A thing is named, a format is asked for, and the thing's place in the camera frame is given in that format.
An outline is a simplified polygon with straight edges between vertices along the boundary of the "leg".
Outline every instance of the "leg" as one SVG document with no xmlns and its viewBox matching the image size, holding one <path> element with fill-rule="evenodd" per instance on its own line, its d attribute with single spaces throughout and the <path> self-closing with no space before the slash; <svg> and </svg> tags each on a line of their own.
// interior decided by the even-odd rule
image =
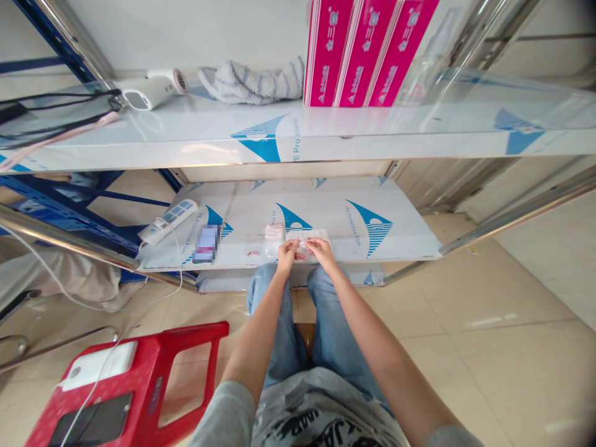
<svg viewBox="0 0 596 447">
<path fill-rule="evenodd" d="M 253 276 L 246 296 L 246 306 L 251 317 L 265 295 L 276 269 L 275 264 L 262 265 Z M 263 388 L 282 382 L 308 368 L 309 358 L 306 346 L 298 329 L 294 326 L 292 297 L 290 295 L 290 285 L 287 282 Z"/>
<path fill-rule="evenodd" d="M 358 388 L 366 398 L 376 400 L 389 413 L 389 404 L 374 380 L 329 275 L 321 266 L 309 274 L 309 294 L 317 308 L 317 326 L 312 347 L 315 366 L 330 369 Z"/>
</svg>

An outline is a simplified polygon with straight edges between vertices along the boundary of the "shelf surface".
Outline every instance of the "shelf surface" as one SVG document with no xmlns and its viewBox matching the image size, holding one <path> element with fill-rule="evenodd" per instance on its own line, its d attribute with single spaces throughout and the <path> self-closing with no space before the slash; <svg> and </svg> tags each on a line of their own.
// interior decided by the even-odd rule
<svg viewBox="0 0 596 447">
<path fill-rule="evenodd" d="M 188 96 L 151 112 L 126 108 L 117 122 L 43 147 L 12 172 L 596 153 L 587 143 L 596 137 L 595 94 L 482 71 L 447 72 L 418 107 L 230 106 L 198 80 L 189 84 Z M 74 112 L 57 110 L 10 131 L 72 120 Z M 76 116 L 104 110 L 94 101 L 76 106 Z M 15 155 L 2 151 L 0 162 Z"/>
<path fill-rule="evenodd" d="M 382 286 L 385 284 L 385 271 L 382 264 L 344 264 L 350 282 L 356 287 Z M 297 265 L 290 274 L 290 287 L 303 289 L 308 286 L 308 275 L 315 269 L 314 265 Z M 232 270 L 203 270 L 197 277 L 199 293 L 214 292 L 246 292 L 256 268 Z"/>
<path fill-rule="evenodd" d="M 441 257 L 437 240 L 395 182 L 385 177 L 353 177 L 239 183 L 195 183 L 183 199 L 199 210 L 159 244 L 139 251 L 141 271 L 250 268 L 275 261 L 263 256 L 267 224 L 290 229 L 325 229 L 341 263 L 432 260 Z M 222 225 L 213 264 L 192 262 L 201 225 Z M 254 250 L 259 256 L 247 256 Z"/>
</svg>

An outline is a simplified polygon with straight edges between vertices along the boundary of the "blue shelf frame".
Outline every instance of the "blue shelf frame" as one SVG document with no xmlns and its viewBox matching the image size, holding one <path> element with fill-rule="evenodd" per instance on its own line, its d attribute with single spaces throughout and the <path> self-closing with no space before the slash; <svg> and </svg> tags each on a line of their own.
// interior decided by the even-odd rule
<svg viewBox="0 0 596 447">
<path fill-rule="evenodd" d="M 71 47 L 62 37 L 60 31 L 53 25 L 52 21 L 45 15 L 43 10 L 36 3 L 29 0 L 13 0 L 17 7 L 25 14 L 39 34 L 46 40 L 56 52 L 56 56 L 38 58 L 31 60 L 19 60 L 0 63 L 0 74 L 15 71 L 33 70 L 48 66 L 66 65 L 70 71 L 81 81 L 90 83 L 96 81 L 89 71 L 83 58 Z M 161 177 L 168 183 L 174 192 L 178 192 L 182 184 L 169 169 L 156 169 Z M 100 243 L 103 246 L 118 251 L 123 255 L 134 258 L 138 253 L 140 239 L 137 233 L 146 225 L 133 227 L 117 227 L 106 219 L 91 212 L 87 207 L 97 197 L 110 197 L 134 201 L 139 203 L 159 205 L 168 207 L 167 202 L 154 201 L 143 197 L 130 196 L 107 191 L 107 188 L 124 171 L 105 171 L 99 178 L 96 188 L 73 185 L 66 182 L 58 182 L 37 178 L 30 174 L 0 175 L 0 185 L 8 187 L 27 199 L 44 206 L 44 209 L 34 211 L 29 215 L 54 225 L 62 230 L 76 232 L 79 236 Z M 58 190 L 76 191 L 88 195 L 89 199 L 76 202 Z M 184 272 L 186 278 L 196 280 L 193 272 Z M 122 270 L 121 282 L 145 280 L 144 276 Z"/>
</svg>

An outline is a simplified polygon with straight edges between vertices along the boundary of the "hand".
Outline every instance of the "hand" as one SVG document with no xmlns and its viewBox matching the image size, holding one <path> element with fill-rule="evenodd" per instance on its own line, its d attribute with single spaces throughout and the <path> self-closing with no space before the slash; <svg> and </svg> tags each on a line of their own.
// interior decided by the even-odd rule
<svg viewBox="0 0 596 447">
<path fill-rule="evenodd" d="M 321 264 L 327 273 L 338 266 L 333 257 L 331 245 L 326 240 L 321 238 L 308 239 L 306 241 L 306 247 L 312 251 L 312 254 L 315 255 L 318 263 Z"/>
<path fill-rule="evenodd" d="M 298 248 L 298 241 L 296 239 L 292 239 L 287 241 L 285 244 L 280 245 L 278 249 L 278 272 L 285 274 L 286 276 L 290 275 L 290 270 L 294 265 L 294 260 L 302 260 L 304 259 L 304 255 L 300 253 L 296 253 L 296 249 Z"/>
</svg>

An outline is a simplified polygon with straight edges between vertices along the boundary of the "person's left hand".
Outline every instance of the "person's left hand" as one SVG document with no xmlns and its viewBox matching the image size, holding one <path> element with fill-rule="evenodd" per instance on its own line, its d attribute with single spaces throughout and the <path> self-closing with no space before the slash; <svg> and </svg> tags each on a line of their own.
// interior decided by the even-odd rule
<svg viewBox="0 0 596 447">
<path fill-rule="evenodd" d="M 294 265 L 294 260 L 304 259 L 304 255 L 296 253 L 298 248 L 298 241 L 292 239 L 285 244 L 280 245 L 278 249 L 278 272 L 285 275 L 290 275 L 290 270 Z"/>
</svg>

